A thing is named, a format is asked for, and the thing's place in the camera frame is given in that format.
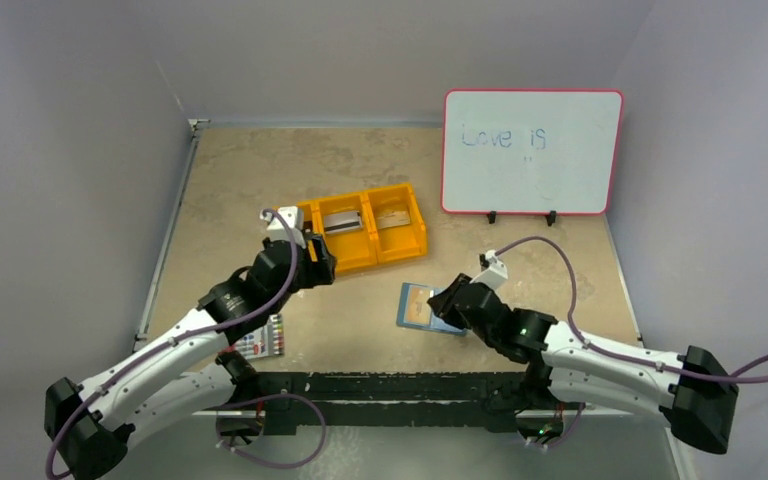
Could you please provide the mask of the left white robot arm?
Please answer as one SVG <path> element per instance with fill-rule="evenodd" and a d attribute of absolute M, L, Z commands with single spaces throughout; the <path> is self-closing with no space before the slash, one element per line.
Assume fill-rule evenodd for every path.
<path fill-rule="evenodd" d="M 129 450 L 202 410 L 263 406 L 302 396 L 269 391 L 235 346 L 300 290 L 331 285 L 337 260 L 319 234 L 272 233 L 252 264 L 233 271 L 166 333 L 107 370 L 45 392 L 49 479 L 99 479 Z"/>

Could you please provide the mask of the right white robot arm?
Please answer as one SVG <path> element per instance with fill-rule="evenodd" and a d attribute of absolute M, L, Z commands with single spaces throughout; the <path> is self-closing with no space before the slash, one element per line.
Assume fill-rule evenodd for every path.
<path fill-rule="evenodd" d="M 526 365 L 521 392 L 533 406 L 597 404 L 653 419 L 697 450 L 728 450 L 739 388 L 704 348 L 676 353 L 576 335 L 552 315 L 508 306 L 464 274 L 427 303 L 444 323 Z"/>

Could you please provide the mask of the blue card holder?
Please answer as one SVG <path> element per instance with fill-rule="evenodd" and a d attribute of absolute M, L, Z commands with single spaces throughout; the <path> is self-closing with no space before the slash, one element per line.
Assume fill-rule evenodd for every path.
<path fill-rule="evenodd" d="M 442 289 L 416 283 L 403 283 L 397 310 L 396 325 L 425 332 L 448 334 L 463 337 L 464 329 L 458 329 L 445 323 L 433 313 L 428 300 Z"/>

